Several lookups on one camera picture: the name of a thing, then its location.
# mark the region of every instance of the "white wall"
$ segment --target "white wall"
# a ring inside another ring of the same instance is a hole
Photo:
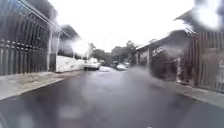
[[[75,58],[57,56],[56,58],[56,72],[73,71],[84,68],[84,60],[77,60]]]

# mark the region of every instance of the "white car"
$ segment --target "white car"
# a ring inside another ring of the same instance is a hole
[[[97,59],[90,59],[90,60],[87,60],[85,61],[85,64],[84,64],[84,70],[88,70],[88,69],[96,69],[98,70],[101,66],[101,63],[99,63],[97,61]]]
[[[124,64],[118,64],[117,65],[117,70],[125,71],[125,70],[127,70],[127,67]]]

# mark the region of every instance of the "asphalt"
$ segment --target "asphalt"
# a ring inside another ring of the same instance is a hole
[[[223,109],[140,78],[103,68],[1,100],[0,128],[224,127]]]

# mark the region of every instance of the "metal gate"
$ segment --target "metal gate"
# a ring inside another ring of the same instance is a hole
[[[197,33],[193,55],[195,85],[224,92],[224,33]]]
[[[47,70],[51,26],[19,0],[0,0],[0,75]]]

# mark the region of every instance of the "overcast sky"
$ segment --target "overcast sky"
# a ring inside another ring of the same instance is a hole
[[[49,0],[60,24],[70,24],[97,48],[111,51],[128,40],[144,44],[170,28],[193,0]]]

